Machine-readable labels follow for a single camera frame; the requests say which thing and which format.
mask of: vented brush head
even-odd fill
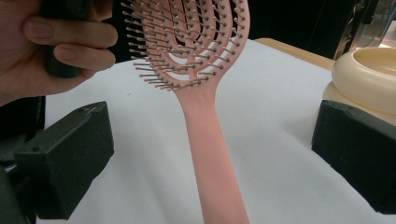
[[[155,87],[176,91],[220,79],[248,39],[244,0],[128,0],[122,3],[135,69]]]

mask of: finger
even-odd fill
[[[117,42],[116,29],[95,21],[61,21],[42,17],[29,18],[23,33],[39,45],[73,44],[95,49],[106,49]]]
[[[62,63],[93,71],[110,68],[116,62],[116,57],[107,49],[91,49],[76,45],[58,45],[54,55]]]

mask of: hairbrush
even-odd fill
[[[249,30],[246,0],[128,0],[121,5],[132,59],[145,82],[183,109],[205,223],[248,223],[215,107],[221,78]]]

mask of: hand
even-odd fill
[[[96,72],[115,63],[106,48],[117,41],[117,31],[100,21],[111,17],[111,0],[91,0],[87,21],[38,17],[41,0],[0,0],[0,106],[31,96],[69,91]],[[47,74],[46,45],[62,63],[79,67],[80,76],[58,78]]]

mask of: hairbrush handle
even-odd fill
[[[43,17],[67,21],[83,21],[88,15],[87,0],[44,0],[41,14]],[[54,46],[46,52],[46,70],[54,77],[77,77],[79,68],[59,62],[53,55]]]
[[[217,85],[209,80],[210,85]],[[209,85],[175,91],[183,109],[205,224],[248,224]]]

